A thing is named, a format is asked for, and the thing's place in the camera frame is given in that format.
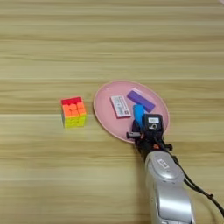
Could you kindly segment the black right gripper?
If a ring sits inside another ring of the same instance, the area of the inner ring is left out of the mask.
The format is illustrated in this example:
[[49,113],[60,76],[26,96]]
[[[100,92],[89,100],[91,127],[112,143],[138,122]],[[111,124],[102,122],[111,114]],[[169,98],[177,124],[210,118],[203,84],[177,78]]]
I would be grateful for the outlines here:
[[135,141],[135,146],[143,160],[146,160],[151,152],[169,152],[172,150],[172,145],[164,141],[162,129],[141,129],[137,120],[133,121],[132,130],[127,132],[126,136]]

